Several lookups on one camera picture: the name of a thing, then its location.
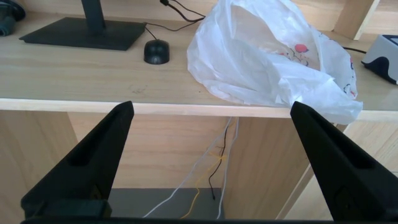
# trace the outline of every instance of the computer mouse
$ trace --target computer mouse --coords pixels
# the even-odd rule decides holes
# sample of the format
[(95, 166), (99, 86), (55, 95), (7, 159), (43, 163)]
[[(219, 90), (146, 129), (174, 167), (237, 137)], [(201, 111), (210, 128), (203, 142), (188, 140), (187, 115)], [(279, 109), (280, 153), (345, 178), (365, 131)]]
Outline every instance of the computer mouse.
[(153, 65), (162, 65), (170, 60), (169, 43), (164, 40), (148, 41), (144, 49), (144, 61)]

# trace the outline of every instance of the black monitor stand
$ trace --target black monitor stand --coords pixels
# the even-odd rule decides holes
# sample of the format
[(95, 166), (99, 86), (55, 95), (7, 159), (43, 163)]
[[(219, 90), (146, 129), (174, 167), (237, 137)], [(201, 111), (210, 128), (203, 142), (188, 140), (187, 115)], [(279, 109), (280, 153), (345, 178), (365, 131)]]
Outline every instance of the black monitor stand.
[(145, 31), (144, 23), (105, 21), (100, 0), (81, 3), (86, 19), (66, 17), (20, 40), (30, 44), (127, 50)]

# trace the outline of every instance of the white plastic bag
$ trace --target white plastic bag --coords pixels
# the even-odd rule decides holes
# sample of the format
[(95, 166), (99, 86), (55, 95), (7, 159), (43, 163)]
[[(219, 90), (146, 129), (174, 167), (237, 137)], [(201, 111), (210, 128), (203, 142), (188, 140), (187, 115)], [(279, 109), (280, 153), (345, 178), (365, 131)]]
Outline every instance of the white plastic bag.
[(195, 79), (224, 100), (280, 107), (299, 101), (340, 124), (363, 108), (354, 101), (350, 55), (290, 0), (218, 1), (187, 56)]

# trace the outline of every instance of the wire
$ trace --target wire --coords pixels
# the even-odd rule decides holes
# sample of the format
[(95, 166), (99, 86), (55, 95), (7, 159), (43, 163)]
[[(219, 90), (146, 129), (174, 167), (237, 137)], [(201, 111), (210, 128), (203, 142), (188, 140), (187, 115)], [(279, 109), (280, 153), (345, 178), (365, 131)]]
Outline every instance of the wire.
[(148, 25), (161, 27), (161, 28), (167, 29), (167, 30), (172, 31), (172, 32), (176, 32), (176, 31), (180, 31), (180, 30), (182, 30), (182, 29), (184, 29), (184, 28), (186, 28), (186, 27), (188, 27), (188, 26), (194, 25), (194, 24), (197, 23), (197, 22), (192, 22), (192, 23), (190, 23), (190, 24), (188, 24), (188, 25), (185, 25), (185, 26), (183, 26), (183, 27), (180, 27), (180, 28), (178, 28), (178, 29), (170, 29), (170, 28), (168, 28), (168, 27), (166, 27), (166, 26), (162, 26), (162, 25), (159, 25), (159, 24), (153, 24), (153, 23), (150, 23), (150, 22), (145, 22), (145, 23), (148, 24)]
[[(229, 126), (230, 122), (231, 122), (232, 118), (229, 118), (228, 123), (225, 126), (225, 129)], [(156, 205), (151, 211), (149, 211), (146, 215), (143, 216), (143, 218), (146, 218), (148, 215), (150, 215), (152, 212), (154, 212), (157, 208), (159, 208), (160, 206), (162, 206), (164, 203), (168, 202), (174, 195), (175, 193), (182, 187), (182, 185), (188, 180), (188, 178), (192, 175), (193, 171), (195, 170), (196, 166), (198, 165), (198, 163), (209, 153), (210, 149), (213, 148), (213, 146), (216, 144), (216, 142), (220, 139), (220, 137), (222, 137), (222, 135), (225, 132), (224, 131), (217, 136), (217, 138), (211, 143), (211, 145), (209, 146), (209, 148), (206, 150), (205, 153), (203, 153), (203, 155), (201, 156), (201, 158), (199, 158), (196, 163), (193, 165), (191, 171), (189, 172), (189, 174), (186, 176), (186, 178), (181, 182), (181, 184), (173, 191), (173, 193), (164, 201), (160, 202), (158, 205)]]
[(353, 51), (356, 51), (356, 52), (359, 52), (359, 53), (362, 53), (362, 54), (366, 54), (367, 53), (364, 50), (354, 49), (354, 48), (351, 48), (351, 47), (343, 47), (343, 48), (346, 49), (346, 50), (353, 50)]
[(198, 198), (198, 196), (199, 196), (199, 194), (200, 194), (200, 189), (199, 189), (199, 187), (198, 187), (198, 184), (199, 184), (200, 181), (205, 177), (205, 175), (207, 175), (207, 173), (209, 173), (209, 171), (212, 170), (212, 168), (214, 168), (214, 167), (217, 165), (218, 161), (222, 160), (222, 157), (218, 157), (217, 155), (214, 155), (214, 156), (216, 156), (216, 157), (218, 158), (218, 160), (217, 160), (209, 169), (207, 169), (207, 172), (205, 172), (205, 173), (197, 180), (197, 182), (195, 183), (195, 188), (197, 189), (197, 194), (195, 195), (195, 197), (194, 197), (193, 200), (192, 200), (191, 207), (189, 208), (189, 211), (188, 211), (183, 217), (181, 217), (180, 219), (187, 218), (187, 217), (189, 216), (189, 214), (191, 214), (193, 205), (195, 204), (195, 202), (196, 202), (196, 200), (197, 200), (197, 198)]
[(187, 21), (187, 22), (199, 22), (199, 21), (204, 20), (204, 17), (199, 18), (199, 19), (188, 19), (187, 17), (185, 17), (185, 15), (184, 15), (181, 11), (179, 11), (179, 9), (177, 9), (176, 7), (174, 7), (172, 4), (169, 3), (167, 6), (170, 7), (170, 8), (172, 8), (172, 9), (174, 9), (176, 12), (178, 12), (178, 13), (180, 14), (180, 16), (181, 16), (183, 19), (185, 19), (185, 21)]
[(149, 29), (145, 26), (145, 29), (154, 37), (154, 39), (155, 40), (157, 40), (157, 38), (155, 37), (155, 35), (151, 32), (151, 31), (149, 31)]
[(202, 17), (206, 17), (205, 15), (200, 14), (199, 12), (195, 12), (194, 10), (191, 10), (191, 9), (186, 8), (183, 4), (181, 4), (181, 3), (178, 2), (177, 0), (171, 0), (171, 1), (176, 2), (177, 4), (179, 4), (181, 7), (183, 7), (185, 10), (187, 10), (187, 11), (189, 11), (189, 12), (193, 12), (193, 13), (195, 13), (196, 15), (199, 15), (199, 16), (202, 16)]
[[(228, 127), (225, 130), (225, 135), (224, 135), (224, 146), (223, 149), (221, 150), (221, 157), (224, 155), (225, 147), (226, 147), (226, 133), (228, 131)], [(211, 185), (211, 178), (214, 176), (214, 174), (218, 171), (218, 168), (220, 168), (220, 165), (222, 163), (222, 159), (220, 159), (220, 163), (218, 164), (217, 168), (214, 170), (214, 172), (209, 176), (209, 184), (210, 184), (210, 189), (211, 189), (211, 195), (213, 196), (213, 200), (216, 200), (216, 196), (214, 195), (214, 190), (213, 186)]]
[(222, 191), (222, 193), (221, 193), (220, 203), (218, 204), (218, 215), (217, 215), (217, 219), (219, 219), (220, 216), (221, 216), (221, 205), (222, 205), (222, 203), (223, 203), (223, 198), (224, 198), (224, 193), (225, 193), (225, 186), (226, 186), (226, 173), (227, 173), (227, 171), (228, 171), (229, 158), (231, 157), (231, 149), (232, 149), (232, 146), (233, 146), (233, 144), (234, 144), (236, 138), (238, 137), (238, 129), (239, 129), (239, 118), (238, 118), (238, 120), (237, 120), (237, 122), (236, 122), (235, 137), (234, 137), (234, 139), (232, 140), (231, 145), (229, 146), (228, 159), (226, 160), (226, 167), (225, 167), (225, 172), (224, 172), (224, 186), (223, 186), (223, 191)]

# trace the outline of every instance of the wooden shelf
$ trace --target wooden shelf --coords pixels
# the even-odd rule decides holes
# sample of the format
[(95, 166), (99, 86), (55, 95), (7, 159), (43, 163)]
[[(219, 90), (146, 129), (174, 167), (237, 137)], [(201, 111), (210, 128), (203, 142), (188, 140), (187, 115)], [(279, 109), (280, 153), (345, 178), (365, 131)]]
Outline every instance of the wooden shelf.
[[(150, 27), (170, 43), (171, 60), (161, 66), (143, 61), (145, 33), (127, 52), (25, 44), (18, 38), (62, 15), (29, 14), (16, 33), (0, 39), (0, 109), (108, 112), (131, 100), (137, 114), (180, 114), (288, 118), (289, 109), (245, 106), (209, 94), (187, 71), (186, 49), (197, 26), (180, 32)], [(155, 21), (170, 27), (182, 22)], [(327, 32), (344, 46), (367, 50), (375, 35), (354, 42)], [(397, 120), (398, 88), (363, 68), (363, 55), (352, 53), (358, 75), (360, 119)]]

